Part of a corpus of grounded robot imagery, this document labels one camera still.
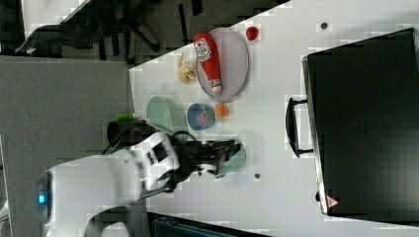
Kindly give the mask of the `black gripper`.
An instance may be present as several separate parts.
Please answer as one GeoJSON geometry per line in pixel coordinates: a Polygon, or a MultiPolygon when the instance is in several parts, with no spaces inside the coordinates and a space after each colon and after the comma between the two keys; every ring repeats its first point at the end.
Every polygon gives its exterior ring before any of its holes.
{"type": "Polygon", "coordinates": [[[235,139],[217,140],[210,143],[187,141],[180,147],[180,172],[183,175],[195,171],[204,171],[215,176],[221,174],[221,169],[215,165],[217,152],[234,155],[242,149],[242,144],[235,139]]]}

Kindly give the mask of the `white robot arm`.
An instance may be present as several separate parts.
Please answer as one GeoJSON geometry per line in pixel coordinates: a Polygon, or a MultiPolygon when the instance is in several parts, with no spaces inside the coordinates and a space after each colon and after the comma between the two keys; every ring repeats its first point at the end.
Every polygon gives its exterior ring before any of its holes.
{"type": "Polygon", "coordinates": [[[40,237],[142,237],[139,202],[173,192],[204,166],[218,176],[243,150],[234,138],[182,141],[157,131],[110,154],[51,167],[37,186],[40,237]]]}

